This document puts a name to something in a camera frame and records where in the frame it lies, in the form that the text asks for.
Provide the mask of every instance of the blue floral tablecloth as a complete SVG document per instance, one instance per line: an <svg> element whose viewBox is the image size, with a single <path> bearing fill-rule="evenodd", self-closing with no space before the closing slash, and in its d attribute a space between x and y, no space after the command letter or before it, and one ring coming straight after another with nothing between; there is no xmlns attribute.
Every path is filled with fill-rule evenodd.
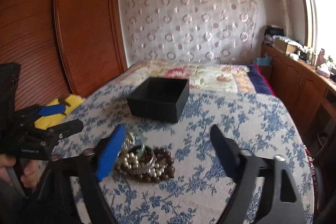
<svg viewBox="0 0 336 224"><path fill-rule="evenodd" d="M64 139L54 153L76 156L94 147L124 123L143 132L149 146L165 147L175 157L175 178L159 184L127 179L116 172L100 183L119 223L214 224L233 190L233 181L215 155L209 130L218 124L227 137L256 155L286 157L302 197L307 223L312 222L314 193L310 166L298 131L283 103L272 95L191 90L177 124L133 117L126 98L132 86L107 84L90 96L67 120L83 121L82 133ZM246 223L253 221L263 179L258 179ZM78 179L73 193L84 223L90 223Z"/></svg>

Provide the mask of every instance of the window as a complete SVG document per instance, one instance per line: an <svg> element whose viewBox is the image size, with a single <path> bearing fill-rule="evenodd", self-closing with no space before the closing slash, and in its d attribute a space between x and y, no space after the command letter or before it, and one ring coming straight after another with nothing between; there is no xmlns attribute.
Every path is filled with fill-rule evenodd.
<svg viewBox="0 0 336 224"><path fill-rule="evenodd" d="M305 10L305 44L336 60L336 0L305 0Z"/></svg>

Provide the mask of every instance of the metal screw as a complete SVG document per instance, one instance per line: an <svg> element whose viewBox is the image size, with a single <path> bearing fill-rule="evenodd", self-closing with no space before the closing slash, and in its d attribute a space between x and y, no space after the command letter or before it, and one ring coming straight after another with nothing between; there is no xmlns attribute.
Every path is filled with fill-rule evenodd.
<svg viewBox="0 0 336 224"><path fill-rule="evenodd" d="M274 159L277 160L277 161L286 161L286 159L283 155L275 155Z"/></svg>
<svg viewBox="0 0 336 224"><path fill-rule="evenodd" d="M59 156L58 156L58 155L52 155L52 156L50 157L50 160L51 160L51 161L57 161L57 160L59 160Z"/></svg>
<svg viewBox="0 0 336 224"><path fill-rule="evenodd" d="M245 157L250 157L253 155L250 150L246 150L246 149L240 150L240 153Z"/></svg>
<svg viewBox="0 0 336 224"><path fill-rule="evenodd" d="M84 151L85 156L91 156L91 155L94 155L94 154L95 154L95 151L91 148L85 149L85 151Z"/></svg>

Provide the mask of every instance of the floral bedspread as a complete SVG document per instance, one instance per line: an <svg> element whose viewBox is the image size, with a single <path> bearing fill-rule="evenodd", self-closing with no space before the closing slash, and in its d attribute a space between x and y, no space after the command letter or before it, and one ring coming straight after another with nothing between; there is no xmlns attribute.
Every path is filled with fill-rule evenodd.
<svg viewBox="0 0 336 224"><path fill-rule="evenodd" d="M234 188L209 140L218 124L240 148L272 158L284 155L301 195L307 223L312 222L314 193L310 166L298 131L283 103L272 95L190 90L180 121L167 124L131 115L126 98L133 86L108 83L71 113L84 123L81 133L60 141L54 153L76 156L109 136L121 123L143 132L149 146L171 150L175 178L141 183L111 172L100 183L106 201L123 224L215 224ZM90 223L78 179L73 194L84 223ZM261 195L258 179L246 223L255 218Z"/></svg>
<svg viewBox="0 0 336 224"><path fill-rule="evenodd" d="M150 76L189 78L191 89L221 92L256 93L244 65L199 65L167 61L140 61L131 66L114 82L120 85L140 85Z"/></svg>

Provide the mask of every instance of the wardrobe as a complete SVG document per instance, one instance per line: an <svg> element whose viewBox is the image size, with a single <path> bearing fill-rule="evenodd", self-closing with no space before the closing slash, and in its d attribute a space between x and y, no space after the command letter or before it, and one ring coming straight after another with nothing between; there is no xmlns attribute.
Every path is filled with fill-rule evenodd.
<svg viewBox="0 0 336 224"><path fill-rule="evenodd" d="M118 0L0 0L0 63L21 64L16 109L88 97L123 73Z"/></svg>

